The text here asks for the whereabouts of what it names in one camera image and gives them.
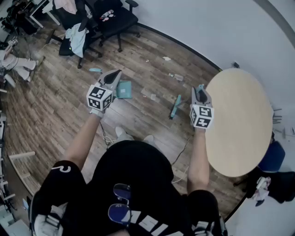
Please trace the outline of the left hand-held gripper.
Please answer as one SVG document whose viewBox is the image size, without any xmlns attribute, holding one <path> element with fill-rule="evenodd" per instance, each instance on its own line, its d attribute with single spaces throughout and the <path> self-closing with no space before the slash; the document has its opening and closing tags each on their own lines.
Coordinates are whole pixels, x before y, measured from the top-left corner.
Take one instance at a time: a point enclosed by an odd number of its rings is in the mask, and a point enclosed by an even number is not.
<svg viewBox="0 0 295 236">
<path fill-rule="evenodd" d="M 104 87 L 96 84 L 90 86 L 86 96 L 88 106 L 98 111 L 107 109 L 115 98 L 114 91 L 117 88 L 121 76 L 121 70 L 112 70 L 101 74 L 98 81 Z"/>
</svg>

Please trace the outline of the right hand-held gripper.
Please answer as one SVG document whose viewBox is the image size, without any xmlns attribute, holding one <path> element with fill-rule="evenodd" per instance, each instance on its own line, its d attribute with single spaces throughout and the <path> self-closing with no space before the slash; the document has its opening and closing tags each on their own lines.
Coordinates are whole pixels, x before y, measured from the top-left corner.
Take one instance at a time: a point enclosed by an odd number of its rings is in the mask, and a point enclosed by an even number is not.
<svg viewBox="0 0 295 236">
<path fill-rule="evenodd" d="M 190 120 L 195 128 L 208 129 L 213 123 L 214 108 L 212 108 L 212 99 L 205 89 L 199 91 L 200 106 L 198 101 L 198 92 L 195 87 L 191 89 L 191 111 Z"/>
</svg>

